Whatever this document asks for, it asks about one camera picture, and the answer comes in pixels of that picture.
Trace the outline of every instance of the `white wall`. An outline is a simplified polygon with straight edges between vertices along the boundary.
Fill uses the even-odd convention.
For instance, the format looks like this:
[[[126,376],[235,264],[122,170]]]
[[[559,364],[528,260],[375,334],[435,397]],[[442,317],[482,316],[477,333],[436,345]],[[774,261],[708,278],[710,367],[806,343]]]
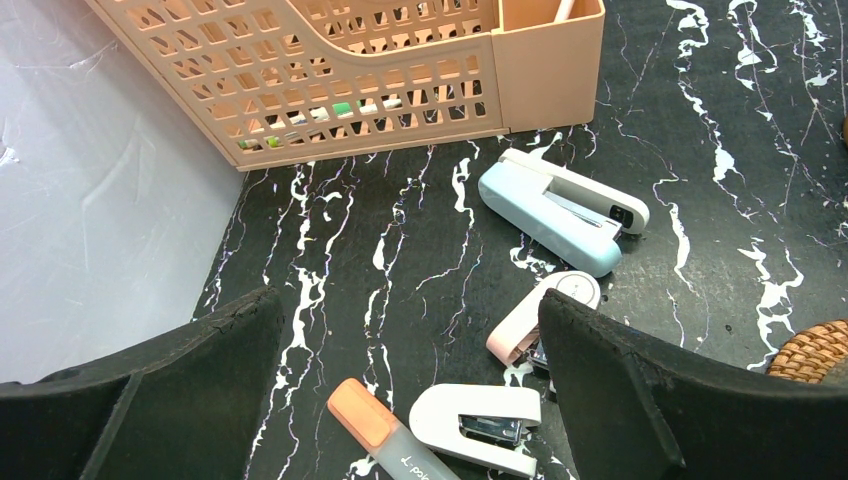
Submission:
[[[0,0],[0,382],[188,322],[241,174],[83,0]]]

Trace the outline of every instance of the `highlighter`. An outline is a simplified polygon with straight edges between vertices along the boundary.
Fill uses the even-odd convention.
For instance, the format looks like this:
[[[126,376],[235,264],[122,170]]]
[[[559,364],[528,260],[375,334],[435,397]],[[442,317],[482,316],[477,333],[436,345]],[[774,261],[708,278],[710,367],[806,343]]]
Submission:
[[[459,480],[355,378],[336,388],[327,408],[394,480]]]

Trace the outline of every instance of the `beige plastic basket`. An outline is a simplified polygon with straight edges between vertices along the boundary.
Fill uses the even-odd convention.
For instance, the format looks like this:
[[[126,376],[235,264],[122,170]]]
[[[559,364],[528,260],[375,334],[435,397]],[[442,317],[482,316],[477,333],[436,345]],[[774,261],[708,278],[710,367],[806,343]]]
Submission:
[[[239,170],[588,122],[602,0],[87,0]]]

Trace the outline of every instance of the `orange highlighter cap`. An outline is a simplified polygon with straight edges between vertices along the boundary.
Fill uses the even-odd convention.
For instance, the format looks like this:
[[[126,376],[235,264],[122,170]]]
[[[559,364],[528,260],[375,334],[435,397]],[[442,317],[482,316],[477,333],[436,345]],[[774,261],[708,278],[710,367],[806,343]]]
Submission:
[[[378,450],[400,421],[355,378],[343,381],[327,408],[369,453]]]

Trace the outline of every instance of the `black marble table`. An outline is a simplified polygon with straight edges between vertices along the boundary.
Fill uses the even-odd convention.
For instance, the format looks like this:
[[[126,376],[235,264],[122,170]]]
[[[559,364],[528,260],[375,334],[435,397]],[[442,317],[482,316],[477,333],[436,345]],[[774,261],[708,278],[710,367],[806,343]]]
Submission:
[[[263,284],[288,305],[290,345],[248,478],[387,478],[324,406],[347,377],[403,421],[434,383],[545,391],[484,346],[541,277],[567,268],[480,200],[478,178],[510,146],[651,208],[601,280],[600,310],[618,321],[762,372],[793,332],[848,313],[848,8],[607,7],[589,125],[247,176],[196,315]],[[543,416],[522,446],[537,478],[576,478],[548,399]],[[463,479],[498,477],[447,462]]]

